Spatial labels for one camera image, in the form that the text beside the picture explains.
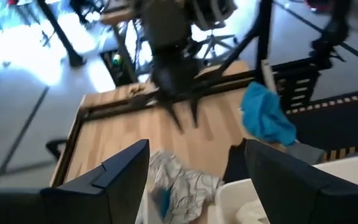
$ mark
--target white fabric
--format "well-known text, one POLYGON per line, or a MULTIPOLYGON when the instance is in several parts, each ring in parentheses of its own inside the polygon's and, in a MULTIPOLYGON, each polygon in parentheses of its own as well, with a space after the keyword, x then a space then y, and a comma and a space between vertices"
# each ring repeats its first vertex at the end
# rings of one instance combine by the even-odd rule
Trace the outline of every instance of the white fabric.
POLYGON ((171 189, 164 224, 184 224, 199 217, 204 202, 213 201, 216 189, 223 184, 219 177, 182 168, 173 154, 164 151, 150 157, 148 182, 171 189))

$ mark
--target office chair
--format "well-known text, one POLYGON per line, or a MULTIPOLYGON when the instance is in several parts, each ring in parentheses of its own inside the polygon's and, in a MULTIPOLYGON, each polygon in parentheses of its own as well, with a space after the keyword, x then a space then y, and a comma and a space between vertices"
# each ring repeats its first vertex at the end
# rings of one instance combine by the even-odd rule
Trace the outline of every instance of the office chair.
POLYGON ((234 0, 193 0, 192 3, 196 26, 202 31, 211 30, 211 35, 200 42, 201 45, 208 45, 203 56, 204 62, 208 63, 205 58, 210 52, 214 59, 222 60, 225 55, 223 54, 217 57, 214 53, 215 45, 220 45, 231 51, 234 47, 223 42, 223 40, 233 38, 234 43, 237 44, 237 38, 235 35, 215 36, 213 30, 226 26, 224 21, 237 9, 234 0))

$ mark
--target white container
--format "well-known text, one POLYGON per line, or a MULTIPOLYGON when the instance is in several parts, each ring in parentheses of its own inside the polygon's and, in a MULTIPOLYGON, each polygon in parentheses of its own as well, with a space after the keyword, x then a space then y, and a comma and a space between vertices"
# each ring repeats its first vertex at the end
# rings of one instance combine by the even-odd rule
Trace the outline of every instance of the white container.
MULTIPOLYGON (((358 184, 358 157, 318 164, 316 168, 342 179, 358 184)), ((246 203, 258 199, 254 185, 250 179, 229 183, 218 188, 216 193, 217 224, 233 224, 236 213, 246 203)))

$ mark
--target blue cloth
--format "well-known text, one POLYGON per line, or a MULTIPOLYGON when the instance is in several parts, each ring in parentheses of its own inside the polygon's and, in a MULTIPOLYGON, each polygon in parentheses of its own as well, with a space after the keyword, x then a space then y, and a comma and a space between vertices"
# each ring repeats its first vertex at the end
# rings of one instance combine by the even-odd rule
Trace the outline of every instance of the blue cloth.
POLYGON ((283 114, 280 97, 263 85, 252 82, 241 102, 242 124, 256 138, 280 142, 284 146, 295 142, 296 128, 283 114))

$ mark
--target gray floor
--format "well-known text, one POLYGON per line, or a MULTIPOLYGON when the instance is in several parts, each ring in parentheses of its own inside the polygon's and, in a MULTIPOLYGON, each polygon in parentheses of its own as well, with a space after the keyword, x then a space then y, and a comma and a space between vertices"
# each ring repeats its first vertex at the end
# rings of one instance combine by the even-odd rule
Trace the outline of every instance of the gray floor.
MULTIPOLYGON (((237 5, 239 8, 227 20, 227 27, 216 30, 215 34, 236 34, 239 39, 245 34, 255 16, 255 1, 237 1, 237 5)), ((327 21, 326 16, 316 16, 303 4, 291 4, 290 9, 318 27, 324 26, 327 21)), ((354 29, 347 44, 358 50, 358 10, 352 16, 351 24, 354 29)), ((208 35, 197 29, 193 34, 198 40, 208 35)), ((275 6, 271 64, 307 57, 310 42, 318 36, 317 31, 275 6)), ((9 68, 0 68, 0 167, 40 97, 45 96, 29 128, 17 142, 17 149, 4 170, 7 175, 0 178, 0 187, 41 187, 49 184, 55 163, 45 151, 44 144, 50 139, 67 136, 84 94, 114 88, 94 51, 95 48, 88 51, 88 63, 78 70, 68 68, 66 63, 60 65, 59 60, 51 60, 51 56, 45 52, 44 55, 42 51, 38 57, 43 58, 43 63, 36 66, 31 58, 22 57, 17 63, 13 61, 9 68), (20 172, 37 165, 40 168, 20 172)), ((342 48, 338 51, 347 63, 335 61, 333 69, 323 72, 314 99, 358 90, 358 58, 342 48)), ((250 67, 254 67, 254 52, 253 42, 241 54, 250 67)))

